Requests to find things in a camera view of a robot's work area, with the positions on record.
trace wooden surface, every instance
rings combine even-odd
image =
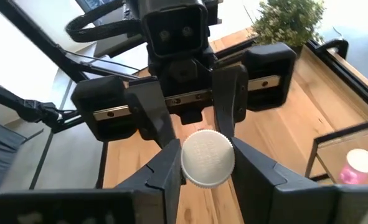
[[[245,40],[251,32],[242,30],[210,44],[215,51],[222,50]],[[172,115],[181,142],[200,128],[214,127],[213,109],[206,108],[203,114],[203,122],[186,126]],[[235,135],[303,175],[315,137],[367,120],[368,106],[304,49],[296,63],[286,104],[268,111],[248,111],[245,121],[236,125]],[[154,142],[142,140],[139,133],[110,142],[108,149],[104,188],[125,180],[160,150]],[[314,166],[313,174],[323,172],[321,164]],[[243,223],[231,180],[211,190],[190,183],[182,186],[177,223]]]
[[[318,159],[335,183],[341,184],[339,175],[341,169],[346,165],[347,153],[352,149],[368,151],[368,129],[333,142],[327,142],[318,149]],[[368,184],[368,177],[363,184]]]

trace green plant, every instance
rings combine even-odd
[[[261,18],[254,25],[257,44],[284,42],[291,47],[302,46],[309,39],[321,40],[315,31],[324,7],[317,0],[268,0],[261,2]]]

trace white bottle cap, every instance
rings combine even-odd
[[[201,130],[182,145],[182,171],[198,187],[213,188],[224,183],[235,166],[234,148],[221,133]]]
[[[368,173],[368,151],[353,149],[347,153],[347,163],[356,171]]]

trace white lid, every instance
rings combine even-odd
[[[347,163],[356,171],[368,173],[368,151],[353,149],[347,153]]]
[[[181,165],[192,183],[199,187],[216,187],[224,183],[234,169],[234,148],[223,134],[200,130],[184,141]]]

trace pink object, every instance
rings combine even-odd
[[[347,153],[347,164],[340,172],[344,184],[362,184],[368,177],[368,151],[353,149]]]

